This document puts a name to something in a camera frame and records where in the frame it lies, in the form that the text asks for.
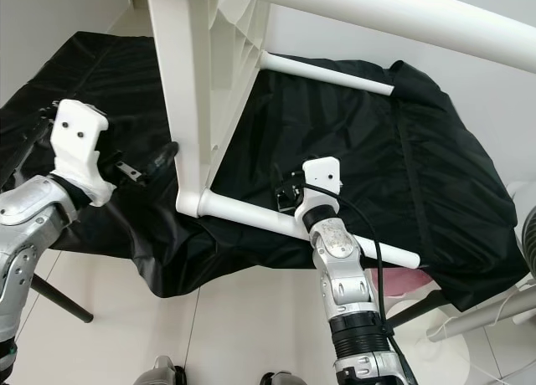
tiled floor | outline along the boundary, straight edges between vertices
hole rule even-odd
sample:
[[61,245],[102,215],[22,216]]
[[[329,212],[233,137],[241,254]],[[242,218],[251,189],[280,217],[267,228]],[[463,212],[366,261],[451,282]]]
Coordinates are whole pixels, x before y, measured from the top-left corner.
[[[137,8],[111,33],[152,35],[147,1],[134,3]],[[149,291],[129,260],[49,251],[38,273],[94,312],[95,320],[84,324],[32,294],[21,321],[12,384],[127,385],[159,354],[185,365],[193,385],[256,385],[265,372],[281,369],[309,385],[336,383],[315,271],[255,267],[166,300]],[[443,311],[456,314],[453,307]],[[505,320],[464,338],[472,363],[496,377],[536,359],[533,323],[515,326]],[[535,375],[526,372],[510,383],[533,385]],[[475,367],[466,381],[493,383]]]

black cable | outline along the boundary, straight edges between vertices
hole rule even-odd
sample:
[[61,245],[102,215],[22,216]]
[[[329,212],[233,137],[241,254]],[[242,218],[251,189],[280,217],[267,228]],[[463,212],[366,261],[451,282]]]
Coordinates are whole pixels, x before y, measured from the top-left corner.
[[[379,319],[382,321],[382,325],[384,327],[387,327],[387,316],[385,315],[385,303],[384,303],[384,261],[382,260],[382,250],[379,246],[378,237],[376,235],[376,230],[374,229],[374,226],[370,222],[369,218],[361,212],[361,210],[356,207],[353,203],[348,201],[346,198],[341,197],[340,195],[336,194],[335,192],[331,192],[329,190],[326,190],[322,187],[313,186],[311,184],[304,183],[304,188],[308,188],[313,191],[320,192],[322,194],[328,195],[329,197],[337,199],[341,204],[346,205],[348,208],[352,209],[368,226],[368,230],[370,231],[372,235],[372,240],[374,241],[374,247],[376,248],[376,255],[378,260],[378,309],[379,309]],[[400,349],[399,345],[396,343],[396,340],[394,339],[394,336],[391,332],[391,334],[387,335],[387,338],[391,342],[391,345],[394,348],[394,351],[396,354],[399,355],[400,364],[402,365],[402,368],[404,369],[405,375],[408,378],[408,381],[411,385],[417,385],[417,380],[415,378],[414,373],[411,371],[410,365],[408,361],[406,360],[404,353]]]

black fabric cover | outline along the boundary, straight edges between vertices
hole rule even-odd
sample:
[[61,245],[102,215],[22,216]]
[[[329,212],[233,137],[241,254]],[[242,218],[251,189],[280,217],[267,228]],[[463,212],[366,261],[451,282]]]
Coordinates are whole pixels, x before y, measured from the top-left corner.
[[[447,94],[403,62],[299,59],[394,85],[391,97],[261,71],[212,189],[275,208],[271,167],[284,174],[310,156],[341,162],[342,195],[372,220],[380,241],[420,254],[424,270],[461,311],[527,272],[514,237],[516,214],[493,163]],[[37,124],[37,110],[75,98],[103,110],[112,145],[142,169],[170,141],[151,38],[77,33],[1,110],[0,167]],[[19,178],[46,174],[46,136]],[[12,187],[14,180],[8,182]],[[251,265],[312,268],[307,242],[174,210],[173,166],[143,187],[125,186],[103,208],[87,208],[54,246],[130,258],[155,295],[188,293]],[[369,237],[342,207],[349,229]]]

black table leg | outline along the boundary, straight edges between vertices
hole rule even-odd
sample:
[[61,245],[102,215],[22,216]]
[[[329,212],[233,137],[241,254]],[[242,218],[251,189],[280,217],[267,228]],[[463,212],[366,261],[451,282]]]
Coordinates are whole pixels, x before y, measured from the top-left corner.
[[396,316],[390,317],[387,321],[393,328],[396,328],[437,307],[447,304],[450,304],[450,301],[445,298],[443,292],[441,290],[433,290],[423,300],[399,312]]
[[32,278],[32,289],[67,312],[70,312],[76,318],[81,319],[86,324],[93,321],[93,314],[80,307],[69,297],[64,295],[58,289],[50,285],[46,280],[43,280],[37,275],[34,275]]

